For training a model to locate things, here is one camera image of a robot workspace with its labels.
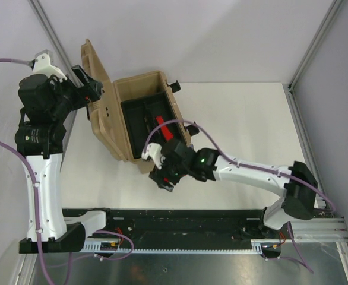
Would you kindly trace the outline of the tan plastic tool box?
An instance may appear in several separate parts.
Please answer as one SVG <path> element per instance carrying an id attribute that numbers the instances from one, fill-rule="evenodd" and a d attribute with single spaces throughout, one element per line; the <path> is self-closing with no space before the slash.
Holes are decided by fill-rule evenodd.
<path id="1" fill-rule="evenodd" d="M 81 60 L 85 72 L 103 84 L 101 99 L 88 107 L 87 117 L 94 135 L 115 159 L 136 165 L 142 174 L 150 172 L 154 167 L 152 162 L 144 161 L 141 157 L 133 158 L 121 103 L 164 91 L 175 119 L 180 119 L 182 115 L 173 95 L 181 89 L 180 84 L 169 84 L 162 71 L 150 71 L 112 81 L 89 40 L 81 47 Z"/>

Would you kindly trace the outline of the black tool box tray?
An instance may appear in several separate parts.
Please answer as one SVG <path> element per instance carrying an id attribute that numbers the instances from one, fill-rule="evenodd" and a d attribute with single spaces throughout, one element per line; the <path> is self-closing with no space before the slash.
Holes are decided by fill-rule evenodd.
<path id="1" fill-rule="evenodd" d="M 162 122 L 176 118 L 164 91 L 124 101 L 121 108 L 135 159 L 141 157 L 150 132 Z"/>

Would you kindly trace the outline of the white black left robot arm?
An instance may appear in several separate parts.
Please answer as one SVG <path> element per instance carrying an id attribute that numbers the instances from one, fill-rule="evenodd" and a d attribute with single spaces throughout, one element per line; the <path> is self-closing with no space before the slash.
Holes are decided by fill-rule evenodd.
<path id="1" fill-rule="evenodd" d="M 115 222 L 103 210 L 74 218 L 65 217 L 62 210 L 64 121 L 71 112 L 100 100 L 103 88 L 79 65 L 71 69 L 81 87 L 52 68 L 35 68 L 19 83 L 23 107 L 15 142 L 26 173 L 29 201 L 29 228 L 19 243 L 21 254 L 79 252 L 87 236 L 97 232 L 106 238 L 115 230 Z"/>

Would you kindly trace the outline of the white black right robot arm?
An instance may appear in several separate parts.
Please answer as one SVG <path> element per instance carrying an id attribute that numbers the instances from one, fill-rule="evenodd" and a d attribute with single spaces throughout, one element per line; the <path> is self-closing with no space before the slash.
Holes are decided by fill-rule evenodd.
<path id="1" fill-rule="evenodd" d="M 262 211 L 258 232 L 272 238 L 284 224 L 314 217 L 317 182 L 307 165 L 295 161 L 292 166 L 267 166 L 238 160 L 211 148 L 194 151 L 173 138 L 164 145 L 152 142 L 142 152 L 154 168 L 149 177 L 159 188 L 173 191 L 181 178 L 197 181 L 231 181 L 274 193 L 278 200 Z"/>

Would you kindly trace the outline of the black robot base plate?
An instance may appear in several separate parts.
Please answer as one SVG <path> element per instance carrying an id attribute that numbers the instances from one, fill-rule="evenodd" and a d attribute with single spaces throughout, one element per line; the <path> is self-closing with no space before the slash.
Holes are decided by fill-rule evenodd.
<path id="1" fill-rule="evenodd" d="M 278 238 L 286 225 L 264 225 L 263 210 L 143 210 L 111 208 L 64 208 L 64 217 L 80 217 L 89 211 L 106 213 L 105 230 L 121 229 L 129 237 L 145 233 L 228 233 L 243 239 Z"/>

